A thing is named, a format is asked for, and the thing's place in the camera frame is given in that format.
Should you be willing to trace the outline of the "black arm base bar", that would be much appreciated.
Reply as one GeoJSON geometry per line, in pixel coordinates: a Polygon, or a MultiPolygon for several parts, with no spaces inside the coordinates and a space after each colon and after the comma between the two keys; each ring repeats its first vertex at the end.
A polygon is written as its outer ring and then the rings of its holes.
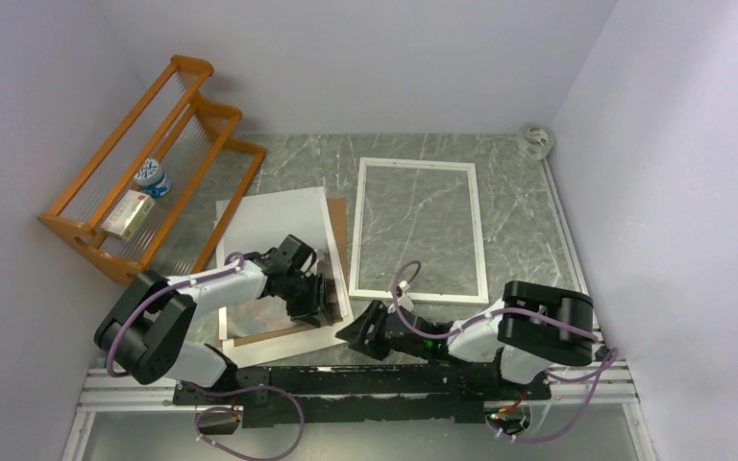
{"type": "Polygon", "coordinates": [[[496,404],[549,400],[548,381],[527,385],[499,378],[495,367],[435,365],[272,366],[237,372],[240,396],[206,396],[177,384],[173,403],[204,407],[236,403],[246,428],[295,424],[449,420],[481,424],[496,404]]]}

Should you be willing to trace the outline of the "white picture frame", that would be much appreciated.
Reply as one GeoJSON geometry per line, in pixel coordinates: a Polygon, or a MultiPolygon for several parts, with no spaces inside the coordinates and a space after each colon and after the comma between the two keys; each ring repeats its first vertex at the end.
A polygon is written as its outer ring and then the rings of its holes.
{"type": "Polygon", "coordinates": [[[410,296],[486,304],[489,290],[476,167],[468,162],[362,158],[349,292],[386,298],[395,271],[417,259],[410,296]]]}

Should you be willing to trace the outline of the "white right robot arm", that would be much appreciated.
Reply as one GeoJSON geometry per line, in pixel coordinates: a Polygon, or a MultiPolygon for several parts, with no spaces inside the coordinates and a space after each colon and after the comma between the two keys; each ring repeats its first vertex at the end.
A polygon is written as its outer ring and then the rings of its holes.
{"type": "Polygon", "coordinates": [[[355,352],[384,360],[401,352],[434,364],[464,366],[494,358],[490,386],[511,399],[554,364],[592,363],[594,303],[589,296],[520,280],[476,315],[432,323],[412,312],[409,284],[397,286],[397,305],[374,300],[336,333],[355,352]]]}

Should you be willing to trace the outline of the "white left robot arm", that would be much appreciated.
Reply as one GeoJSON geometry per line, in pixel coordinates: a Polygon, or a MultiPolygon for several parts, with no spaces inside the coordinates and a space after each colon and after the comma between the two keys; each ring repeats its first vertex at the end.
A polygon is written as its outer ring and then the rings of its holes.
{"type": "Polygon", "coordinates": [[[325,277],[313,271],[316,261],[316,252],[290,234],[263,254],[233,252],[213,270],[138,274],[94,334],[108,374],[139,384],[170,377],[198,387],[213,403],[228,401],[238,387],[238,367],[214,346],[187,340],[192,322],[235,303],[278,298],[293,323],[331,325],[340,315],[325,277]]]}

